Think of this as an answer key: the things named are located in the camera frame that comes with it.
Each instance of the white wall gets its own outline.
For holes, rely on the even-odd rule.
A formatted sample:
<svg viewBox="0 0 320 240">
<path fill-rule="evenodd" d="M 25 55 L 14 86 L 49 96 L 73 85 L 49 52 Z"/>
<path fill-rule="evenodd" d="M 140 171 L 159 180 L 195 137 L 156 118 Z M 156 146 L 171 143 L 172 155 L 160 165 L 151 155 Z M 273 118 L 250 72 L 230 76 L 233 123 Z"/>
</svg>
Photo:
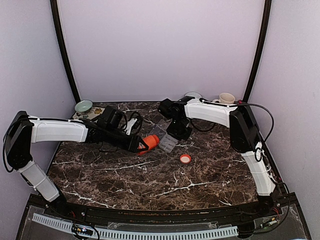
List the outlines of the white wall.
<svg viewBox="0 0 320 240">
<path fill-rule="evenodd" d="M 19 110 L 67 118 L 73 105 L 50 1 L 0 1 L 0 137 Z M 47 169 L 56 147 L 36 144 L 34 160 Z M 31 188 L 17 172 L 7 173 L 0 161 L 0 238 L 13 240 Z"/>
<path fill-rule="evenodd" d="M 250 98 L 274 114 L 268 146 L 284 181 L 296 192 L 315 240 L 320 239 L 319 13 L 318 0 L 273 1 Z M 266 134 L 270 120 L 259 113 Z"/>
<path fill-rule="evenodd" d="M 82 99 L 242 98 L 264 0 L 59 0 Z"/>
</svg>

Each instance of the orange bottle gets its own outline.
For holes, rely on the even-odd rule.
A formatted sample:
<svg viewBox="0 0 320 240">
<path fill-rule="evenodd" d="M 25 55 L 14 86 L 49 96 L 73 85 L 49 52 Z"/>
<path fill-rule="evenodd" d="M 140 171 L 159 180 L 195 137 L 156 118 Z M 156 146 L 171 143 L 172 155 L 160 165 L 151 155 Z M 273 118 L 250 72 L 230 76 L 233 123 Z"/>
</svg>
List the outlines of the orange bottle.
<svg viewBox="0 0 320 240">
<path fill-rule="evenodd" d="M 146 136 L 143 141 L 149 146 L 149 149 L 147 151 L 141 151 L 138 153 L 138 155 L 145 154 L 146 152 L 150 151 L 151 149 L 154 149 L 160 142 L 157 135 L 149 135 Z"/>
</svg>

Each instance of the robotic arm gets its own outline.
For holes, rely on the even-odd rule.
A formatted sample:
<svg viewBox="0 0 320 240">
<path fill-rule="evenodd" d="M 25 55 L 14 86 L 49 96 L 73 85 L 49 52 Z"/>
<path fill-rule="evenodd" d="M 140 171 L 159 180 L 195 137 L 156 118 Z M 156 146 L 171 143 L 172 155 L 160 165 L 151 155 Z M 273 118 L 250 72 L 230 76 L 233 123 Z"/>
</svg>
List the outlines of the robotic arm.
<svg viewBox="0 0 320 240">
<path fill-rule="evenodd" d="M 246 104 L 220 104 L 203 98 L 185 96 L 178 101 L 163 100 L 158 111 L 172 119 L 167 133 L 178 140 L 187 140 L 192 129 L 189 119 L 201 119 L 230 128 L 231 146 L 241 153 L 254 179 L 260 210 L 267 210 L 277 197 L 276 185 L 268 160 L 263 156 L 263 140 L 257 121 Z"/>
<path fill-rule="evenodd" d="M 148 145 L 140 136 L 131 134 L 132 129 L 142 124 L 140 115 L 130 119 L 124 127 L 118 128 L 123 115 L 123 112 L 108 106 L 95 123 L 90 120 L 38 118 L 20 111 L 3 139 L 3 160 L 20 172 L 45 200 L 62 213 L 66 199 L 33 160 L 30 154 L 31 144 L 47 141 L 107 142 L 133 153 L 148 150 Z"/>
</svg>

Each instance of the black pole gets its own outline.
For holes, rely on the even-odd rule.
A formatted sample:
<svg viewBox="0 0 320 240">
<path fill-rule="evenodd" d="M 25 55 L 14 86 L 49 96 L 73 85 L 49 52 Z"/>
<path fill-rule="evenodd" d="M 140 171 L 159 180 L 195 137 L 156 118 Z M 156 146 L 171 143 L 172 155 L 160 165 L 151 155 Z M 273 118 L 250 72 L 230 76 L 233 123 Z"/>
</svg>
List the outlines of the black pole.
<svg viewBox="0 0 320 240">
<path fill-rule="evenodd" d="M 254 87 L 256 76 L 257 76 L 258 67 L 259 67 L 262 51 L 264 49 L 264 44 L 265 44 L 265 39 L 266 39 L 266 34 L 267 34 L 267 29 L 268 29 L 268 22 L 269 22 L 270 10 L 271 10 L 271 2 L 272 2 L 272 0 L 265 0 L 265 2 L 264 2 L 264 10 L 263 10 L 263 16 L 262 16 L 258 44 L 256 46 L 255 56 L 254 56 L 248 84 L 246 85 L 245 93 L 244 93 L 244 96 L 242 99 L 244 102 L 248 102 L 252 88 Z"/>
<path fill-rule="evenodd" d="M 58 40 L 58 44 L 59 44 L 60 53 L 61 53 L 64 68 L 65 68 L 66 76 L 68 78 L 74 100 L 76 103 L 78 103 L 81 101 L 81 99 L 79 96 L 79 92 L 77 89 L 74 75 L 72 74 L 72 70 L 71 70 L 71 66 L 70 66 L 70 62 L 69 62 L 69 58 L 68 58 L 68 54 L 67 54 L 66 44 L 65 44 L 64 35 L 62 32 L 60 17 L 59 17 L 58 3 L 57 3 L 57 0 L 50 0 L 50 2 L 51 2 L 51 11 L 52 11 L 52 17 L 53 17 L 56 38 Z"/>
</svg>

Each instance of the marble table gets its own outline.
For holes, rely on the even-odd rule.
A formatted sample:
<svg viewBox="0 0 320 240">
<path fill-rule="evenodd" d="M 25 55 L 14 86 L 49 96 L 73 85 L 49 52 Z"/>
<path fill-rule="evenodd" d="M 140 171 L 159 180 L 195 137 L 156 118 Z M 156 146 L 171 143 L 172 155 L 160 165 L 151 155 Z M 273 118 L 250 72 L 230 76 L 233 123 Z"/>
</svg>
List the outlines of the marble table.
<svg viewBox="0 0 320 240">
<path fill-rule="evenodd" d="M 96 103 L 143 116 L 143 138 L 164 117 L 158 102 Z M 212 123 L 194 121 L 199 128 Z M 246 162 L 230 146 L 229 130 L 217 125 L 210 132 L 193 130 L 171 153 L 160 148 L 138 156 L 119 149 L 99 152 L 100 144 L 62 142 L 48 176 L 68 202 L 126 210 L 194 210 L 256 201 L 256 186 Z M 114 150 L 104 144 L 104 149 Z M 180 156 L 192 160 L 182 164 Z"/>
</svg>

